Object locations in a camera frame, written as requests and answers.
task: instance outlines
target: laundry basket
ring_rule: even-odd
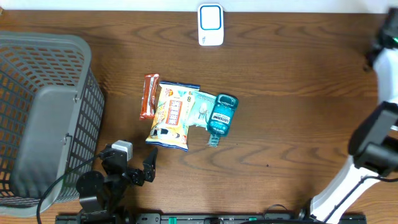
[[[0,214],[29,217],[47,188],[96,149],[104,96],[88,44],[72,35],[0,32]],[[44,200],[78,197],[70,174]]]

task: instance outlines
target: wooden table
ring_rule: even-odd
[[[106,94],[98,150],[132,141],[136,167],[152,149],[145,145],[152,121],[138,119],[144,74],[237,96],[231,132],[218,148],[191,127],[189,152],[161,148],[155,181],[129,189],[123,203],[133,211],[255,213],[275,203],[298,210],[340,170],[351,133],[377,103],[363,53],[383,18],[227,12],[219,47],[199,46],[193,12],[4,11],[0,30],[74,34],[89,43]],[[377,184],[349,210],[369,223],[395,223],[396,188]],[[78,201],[56,204],[42,219],[53,223],[79,209]]]

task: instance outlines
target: teal pouch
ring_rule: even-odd
[[[195,104],[189,114],[187,125],[196,125],[207,129],[210,113],[213,111],[216,96],[200,91],[194,91]]]

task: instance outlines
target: blue square outline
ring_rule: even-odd
[[[204,7],[217,7],[217,8],[218,8],[218,10],[220,11],[220,26],[219,26],[218,28],[215,28],[215,29],[205,29],[205,28],[203,28],[202,22],[201,22],[201,9],[203,9]],[[200,8],[200,28],[203,29],[203,30],[219,30],[219,29],[221,29],[221,8],[220,8],[219,6],[217,6],[217,5],[202,6],[202,7]]]

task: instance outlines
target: white backdrop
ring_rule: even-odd
[[[220,3],[226,12],[385,13],[398,0],[0,0],[3,9],[196,11]]]

